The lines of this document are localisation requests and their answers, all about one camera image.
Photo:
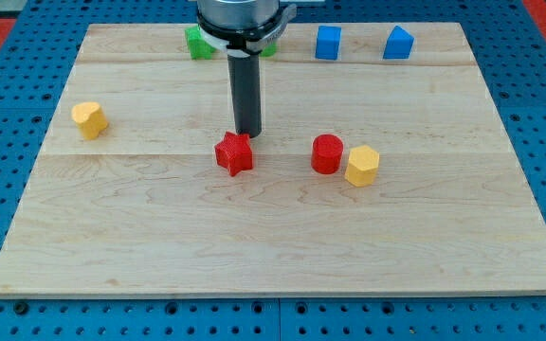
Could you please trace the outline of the green block behind arm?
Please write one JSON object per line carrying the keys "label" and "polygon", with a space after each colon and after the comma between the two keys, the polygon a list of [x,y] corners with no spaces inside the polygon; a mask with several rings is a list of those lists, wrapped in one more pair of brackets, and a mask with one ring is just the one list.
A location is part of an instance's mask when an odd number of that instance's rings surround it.
{"label": "green block behind arm", "polygon": [[271,45],[269,45],[268,47],[266,47],[261,53],[260,53],[260,56],[263,57],[263,58],[268,58],[268,57],[272,57],[276,54],[277,52],[277,44],[276,43],[272,43]]}

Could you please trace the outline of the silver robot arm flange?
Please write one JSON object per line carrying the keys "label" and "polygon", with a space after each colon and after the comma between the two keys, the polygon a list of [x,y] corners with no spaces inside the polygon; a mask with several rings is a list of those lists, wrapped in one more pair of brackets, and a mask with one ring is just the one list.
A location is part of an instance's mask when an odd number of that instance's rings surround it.
{"label": "silver robot arm flange", "polygon": [[247,58],[275,44],[297,13],[280,0],[197,0],[196,19],[208,45]]}

